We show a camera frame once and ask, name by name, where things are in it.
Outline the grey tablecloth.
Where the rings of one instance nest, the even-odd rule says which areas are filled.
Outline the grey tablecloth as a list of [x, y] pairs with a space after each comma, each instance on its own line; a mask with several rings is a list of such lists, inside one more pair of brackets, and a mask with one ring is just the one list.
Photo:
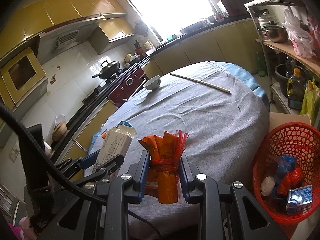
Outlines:
[[189, 134], [185, 155], [191, 164], [215, 181], [251, 183], [252, 161], [269, 131], [267, 93], [244, 68], [205, 61], [174, 74], [208, 82], [231, 94], [167, 74], [160, 87], [140, 90], [117, 109], [102, 131], [127, 121], [136, 130], [119, 173], [128, 171], [143, 152], [139, 143], [148, 135], [182, 130]]

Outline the steel cooking pot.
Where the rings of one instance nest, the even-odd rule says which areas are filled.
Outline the steel cooking pot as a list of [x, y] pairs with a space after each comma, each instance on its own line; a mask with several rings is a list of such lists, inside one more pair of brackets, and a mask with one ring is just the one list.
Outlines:
[[285, 43], [288, 41], [288, 33], [285, 27], [277, 25], [274, 21], [259, 28], [259, 31], [265, 32], [268, 39], [275, 43]]

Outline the cardboard box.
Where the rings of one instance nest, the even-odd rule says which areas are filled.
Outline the cardboard box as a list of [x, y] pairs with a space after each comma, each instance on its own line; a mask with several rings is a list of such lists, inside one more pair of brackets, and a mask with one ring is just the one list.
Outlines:
[[302, 122], [311, 125], [311, 120], [308, 116], [270, 112], [269, 131], [289, 122]]

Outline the long wooden stick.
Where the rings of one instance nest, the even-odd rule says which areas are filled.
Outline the long wooden stick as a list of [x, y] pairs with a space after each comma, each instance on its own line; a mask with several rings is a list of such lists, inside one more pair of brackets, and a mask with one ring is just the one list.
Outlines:
[[230, 90], [225, 89], [225, 88], [220, 87], [220, 86], [217, 86], [217, 85], [214, 85], [214, 84], [211, 84], [211, 83], [208, 83], [208, 82], [204, 82], [204, 81], [201, 81], [201, 80], [198, 80], [198, 79], [193, 79], [191, 77], [186, 77], [186, 76], [182, 76], [182, 75], [178, 75], [178, 74], [174, 74], [174, 73], [170, 73], [170, 75], [175, 76], [175, 77], [179, 77], [179, 78], [182, 78], [182, 79], [185, 79], [185, 80], [188, 80], [188, 81], [192, 81], [194, 83], [199, 83], [199, 84], [202, 84], [202, 85], [205, 85], [205, 86], [220, 90], [220, 91], [222, 91], [224, 93], [227, 93], [227, 94], [231, 94]]

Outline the yellow plastic bag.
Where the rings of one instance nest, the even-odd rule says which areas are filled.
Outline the yellow plastic bag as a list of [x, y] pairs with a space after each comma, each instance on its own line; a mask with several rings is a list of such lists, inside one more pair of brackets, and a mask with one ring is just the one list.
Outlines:
[[310, 118], [313, 125], [316, 120], [316, 107], [319, 103], [319, 88], [316, 85], [315, 78], [308, 80], [306, 83], [302, 109], [300, 115]]

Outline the cooking oil bottle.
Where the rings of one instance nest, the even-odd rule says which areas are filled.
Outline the cooking oil bottle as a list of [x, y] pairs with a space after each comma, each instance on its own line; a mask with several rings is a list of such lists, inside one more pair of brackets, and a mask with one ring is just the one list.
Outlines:
[[299, 68], [293, 70], [293, 74], [287, 81], [288, 106], [292, 109], [301, 110], [305, 94], [305, 80]]

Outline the metal storage rack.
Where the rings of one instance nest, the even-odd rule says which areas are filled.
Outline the metal storage rack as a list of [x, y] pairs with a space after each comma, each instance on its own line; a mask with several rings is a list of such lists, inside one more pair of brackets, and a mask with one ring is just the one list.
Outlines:
[[303, 7], [306, 8], [306, 5], [302, 0], [253, 0], [244, 4], [244, 7], [247, 9], [253, 23], [255, 24], [255, 29], [259, 35], [259, 38], [256, 39], [262, 46], [265, 63], [267, 66], [267, 73], [269, 76], [269, 87], [270, 87], [270, 104], [274, 104], [274, 98], [280, 102], [281, 106], [283, 107], [284, 111], [287, 114], [298, 114], [299, 111], [296, 109], [291, 109], [288, 107], [287, 99], [280, 91], [280, 84], [278, 82], [272, 81], [272, 69], [270, 67], [270, 62], [268, 59], [268, 54], [266, 48], [271, 48], [275, 52], [284, 53], [289, 55], [290, 57], [294, 58], [296, 61], [300, 62], [302, 65], [306, 67], [306, 69], [312, 72], [313, 76], [319, 77], [319, 59], [313, 57], [311, 59], [305, 59], [300, 56], [297, 56], [294, 52], [293, 46], [291, 41], [287, 41], [285, 43], [276, 43], [270, 40], [265, 40], [263, 33], [259, 30], [259, 23], [257, 22], [253, 8], [258, 6], [268, 6], [268, 5], [282, 5], [287, 7], [288, 10], [291, 10], [292, 7]]

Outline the white ceramic bowl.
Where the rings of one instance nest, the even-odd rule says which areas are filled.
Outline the white ceramic bowl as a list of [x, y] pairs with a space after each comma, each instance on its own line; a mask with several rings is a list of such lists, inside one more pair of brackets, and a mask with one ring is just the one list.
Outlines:
[[152, 77], [146, 83], [144, 83], [143, 87], [147, 90], [154, 91], [160, 87], [161, 77], [159, 75]]

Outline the dark red oven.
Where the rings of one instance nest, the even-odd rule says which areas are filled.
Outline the dark red oven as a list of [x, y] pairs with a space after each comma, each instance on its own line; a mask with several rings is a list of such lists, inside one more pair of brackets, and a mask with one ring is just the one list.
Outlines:
[[124, 81], [121, 81], [121, 83], [112, 90], [108, 97], [119, 108], [127, 102], [133, 94], [140, 91], [148, 79], [149, 78], [143, 70], [138, 68], [126, 77]]

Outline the red plastic basket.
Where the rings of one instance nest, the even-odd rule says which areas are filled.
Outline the red plastic basket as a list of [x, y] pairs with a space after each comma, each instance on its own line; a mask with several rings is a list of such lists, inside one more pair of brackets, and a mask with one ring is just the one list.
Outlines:
[[253, 189], [279, 224], [313, 214], [319, 208], [319, 131], [303, 122], [272, 129], [253, 161]]

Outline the blue trash bag in basket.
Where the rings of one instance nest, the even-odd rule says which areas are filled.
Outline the blue trash bag in basket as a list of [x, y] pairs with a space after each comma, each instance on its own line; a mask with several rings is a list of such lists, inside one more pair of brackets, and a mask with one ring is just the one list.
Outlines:
[[274, 156], [274, 160], [277, 163], [274, 181], [276, 184], [279, 184], [289, 172], [293, 171], [293, 169], [295, 168], [297, 158], [284, 154], [280, 156]]

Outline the red trash in basket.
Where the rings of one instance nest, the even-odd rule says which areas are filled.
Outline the red trash in basket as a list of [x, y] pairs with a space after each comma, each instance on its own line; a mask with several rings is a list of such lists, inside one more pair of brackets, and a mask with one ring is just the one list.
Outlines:
[[294, 168], [287, 173], [277, 188], [277, 194], [287, 196], [290, 189], [295, 189], [303, 181], [303, 170], [300, 167]]

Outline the red plastic bag on shelf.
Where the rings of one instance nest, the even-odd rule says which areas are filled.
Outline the red plastic bag on shelf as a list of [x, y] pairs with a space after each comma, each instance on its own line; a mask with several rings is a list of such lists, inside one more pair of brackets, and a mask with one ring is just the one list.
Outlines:
[[313, 38], [312, 50], [316, 57], [320, 58], [320, 31], [319, 24], [313, 16], [307, 18], [309, 33]]

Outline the clay pot in bag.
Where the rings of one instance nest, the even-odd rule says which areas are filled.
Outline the clay pot in bag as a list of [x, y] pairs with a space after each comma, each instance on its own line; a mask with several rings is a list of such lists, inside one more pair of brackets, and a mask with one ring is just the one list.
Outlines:
[[56, 115], [53, 122], [52, 140], [59, 141], [67, 132], [66, 117], [64, 114]]

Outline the range hood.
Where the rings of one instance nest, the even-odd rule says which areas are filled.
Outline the range hood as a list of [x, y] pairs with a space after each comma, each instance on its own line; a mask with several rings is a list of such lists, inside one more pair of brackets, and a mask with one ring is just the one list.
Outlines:
[[93, 30], [104, 19], [104, 16], [100, 15], [41, 33], [37, 52], [39, 63], [44, 64], [65, 50], [87, 41]]

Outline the gas stove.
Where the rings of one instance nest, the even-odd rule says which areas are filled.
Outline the gas stove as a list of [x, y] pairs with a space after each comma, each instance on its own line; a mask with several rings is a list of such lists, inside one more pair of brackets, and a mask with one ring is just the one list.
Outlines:
[[122, 76], [123, 73], [119, 74], [113, 74], [111, 77], [109, 77], [106, 80], [103, 80], [103, 82], [98, 85], [89, 96], [87, 96], [84, 100], [82, 100], [82, 103], [87, 106], [89, 103], [91, 103], [103, 90], [107, 89], [108, 86], [110, 86], [114, 81], [116, 81], [117, 78]]

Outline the black bucket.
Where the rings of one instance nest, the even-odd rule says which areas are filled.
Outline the black bucket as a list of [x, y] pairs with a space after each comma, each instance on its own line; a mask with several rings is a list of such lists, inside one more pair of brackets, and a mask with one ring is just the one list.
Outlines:
[[[276, 66], [275, 72], [276, 76], [278, 77], [280, 90], [282, 94], [287, 98], [287, 81], [288, 78], [293, 74], [293, 70], [297, 67], [295, 64], [280, 64]], [[305, 80], [304, 71], [301, 70], [301, 75]]]

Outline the orange red wrapper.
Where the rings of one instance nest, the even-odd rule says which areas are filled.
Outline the orange red wrapper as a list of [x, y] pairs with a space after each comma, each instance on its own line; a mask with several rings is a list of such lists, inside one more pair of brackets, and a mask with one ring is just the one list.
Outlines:
[[188, 133], [167, 131], [163, 136], [148, 135], [139, 143], [149, 152], [150, 164], [146, 194], [158, 199], [160, 204], [174, 204], [179, 200], [179, 162], [189, 138]]

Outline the microwave oven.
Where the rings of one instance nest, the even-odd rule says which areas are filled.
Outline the microwave oven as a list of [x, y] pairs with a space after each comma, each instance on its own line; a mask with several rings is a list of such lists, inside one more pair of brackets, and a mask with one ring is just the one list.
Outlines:
[[242, 15], [247, 13], [244, 6], [251, 0], [220, 0], [217, 5], [224, 17]]

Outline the black wok with lid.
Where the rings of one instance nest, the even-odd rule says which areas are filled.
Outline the black wok with lid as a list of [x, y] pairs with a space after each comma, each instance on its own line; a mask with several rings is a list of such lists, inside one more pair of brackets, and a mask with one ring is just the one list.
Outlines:
[[103, 63], [100, 64], [102, 67], [101, 71], [98, 74], [95, 74], [92, 76], [92, 78], [100, 78], [102, 80], [107, 80], [109, 79], [112, 75], [117, 74], [119, 75], [119, 70], [120, 70], [120, 63], [119, 61], [111, 61], [108, 63], [107, 61], [104, 61]]

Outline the white pink plastic bag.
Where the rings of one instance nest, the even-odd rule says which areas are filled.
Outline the white pink plastic bag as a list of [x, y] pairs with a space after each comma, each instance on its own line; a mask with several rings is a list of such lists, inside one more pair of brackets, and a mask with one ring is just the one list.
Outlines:
[[305, 59], [313, 57], [312, 36], [300, 26], [300, 20], [293, 15], [289, 9], [284, 10], [284, 27], [292, 42], [294, 52], [297, 56]]

